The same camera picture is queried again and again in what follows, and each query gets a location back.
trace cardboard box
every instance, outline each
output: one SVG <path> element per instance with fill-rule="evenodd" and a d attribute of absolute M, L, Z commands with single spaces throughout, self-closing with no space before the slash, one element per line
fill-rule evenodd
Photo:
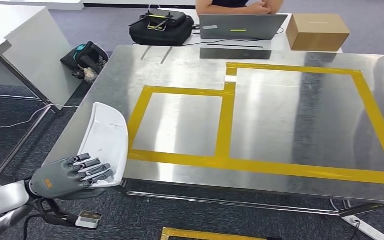
<path fill-rule="evenodd" d="M 338 14 L 293 14 L 286 29 L 294 51 L 337 52 L 350 35 Z"/>

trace metal table surface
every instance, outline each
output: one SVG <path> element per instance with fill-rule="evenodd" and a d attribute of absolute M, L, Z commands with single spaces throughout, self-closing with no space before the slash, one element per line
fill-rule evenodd
<path fill-rule="evenodd" d="M 44 165 L 95 102 L 128 121 L 125 179 L 384 203 L 384 55 L 119 46 Z"/>

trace laptop lid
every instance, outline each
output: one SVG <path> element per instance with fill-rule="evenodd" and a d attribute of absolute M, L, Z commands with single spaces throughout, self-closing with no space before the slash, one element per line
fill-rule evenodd
<path fill-rule="evenodd" d="M 276 15 L 201 15 L 202 39 L 271 40 L 287 14 Z"/>

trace person's arm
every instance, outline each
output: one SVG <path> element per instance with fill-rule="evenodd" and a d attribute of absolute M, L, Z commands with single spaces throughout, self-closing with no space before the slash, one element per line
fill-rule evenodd
<path fill-rule="evenodd" d="M 284 0 L 262 0 L 267 4 L 267 7 L 271 8 L 270 14 L 277 14 L 284 4 Z"/>
<path fill-rule="evenodd" d="M 213 5 L 213 0 L 196 0 L 196 12 L 201 14 L 268 14 L 272 11 L 266 3 L 259 1 L 246 7 L 224 7 Z"/>

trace black cable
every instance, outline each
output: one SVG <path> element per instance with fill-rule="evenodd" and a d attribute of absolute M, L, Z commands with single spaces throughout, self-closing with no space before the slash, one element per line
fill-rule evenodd
<path fill-rule="evenodd" d="M 36 214 L 36 215 L 31 215 L 31 216 L 28 216 L 26 218 L 26 220 L 24 221 L 24 236 L 23 236 L 23 240 L 27 240 L 27 236 L 28 236 L 28 227 L 29 227 L 29 222 L 30 220 L 34 219 L 34 218 L 40 218 L 41 215 L 39 214 Z"/>
<path fill-rule="evenodd" d="M 216 43 L 220 43 L 220 42 L 223 42 L 223 41 L 258 42 L 258 41 L 261 41 L 261 40 L 260 40 L 260 39 L 255 39 L 255 40 L 232 40 L 232 39 L 224 39 L 224 40 L 218 40 L 218 41 L 203 41 L 203 42 L 197 42 L 197 43 L 185 44 L 185 45 L 182 45 L 182 47 L 184 47 L 184 46 L 198 45 L 198 44 L 216 44 Z"/>
<path fill-rule="evenodd" d="M 281 31 L 281 32 L 277 32 L 276 34 L 283 34 L 284 31 L 285 31 L 285 29 L 284 29 L 283 27 L 281 27 L 281 28 L 279 28 L 279 29 L 281 29 L 282 31 Z"/>
<path fill-rule="evenodd" d="M 359 220 L 356 220 L 356 222 L 357 222 L 357 225 L 355 226 L 354 234 L 352 235 L 352 237 L 351 237 L 349 240 L 353 240 L 354 237 L 357 237 L 358 239 L 360 239 L 360 238 L 357 236 L 357 232 L 359 231 L 361 222 L 360 222 Z"/>

